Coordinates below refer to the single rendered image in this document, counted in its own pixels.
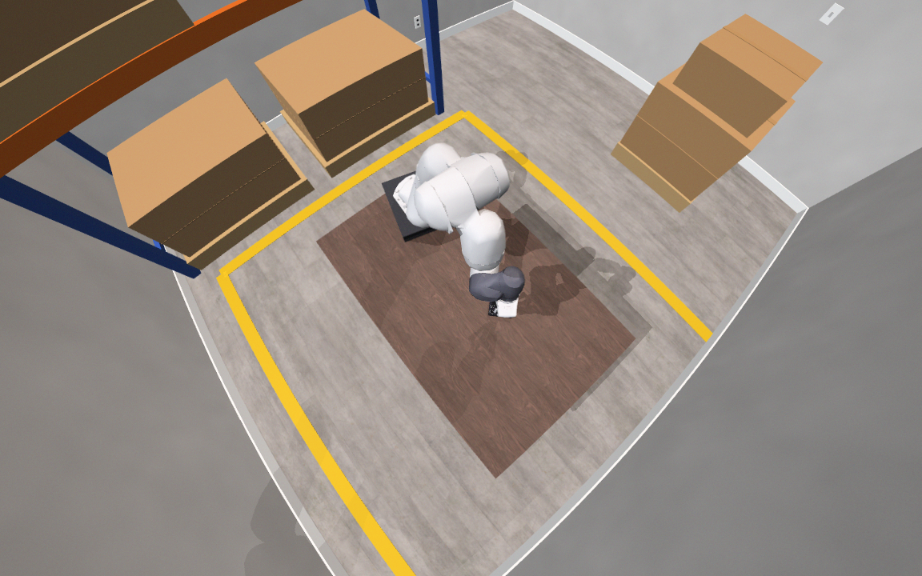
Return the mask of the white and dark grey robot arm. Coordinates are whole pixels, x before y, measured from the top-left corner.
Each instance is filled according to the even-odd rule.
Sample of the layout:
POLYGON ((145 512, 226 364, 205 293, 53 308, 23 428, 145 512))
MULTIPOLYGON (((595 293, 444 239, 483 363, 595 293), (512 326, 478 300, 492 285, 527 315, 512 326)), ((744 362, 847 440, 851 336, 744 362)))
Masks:
POLYGON ((496 154, 460 157, 453 146, 442 142, 423 152, 416 174, 403 179, 394 192, 412 225, 449 234, 456 227, 463 257, 471 267, 469 291, 478 300, 496 300, 498 317, 503 318, 516 316, 516 295, 526 279, 519 267, 499 272, 506 248, 503 220, 496 212, 480 209, 500 199, 509 186, 508 168, 496 154))

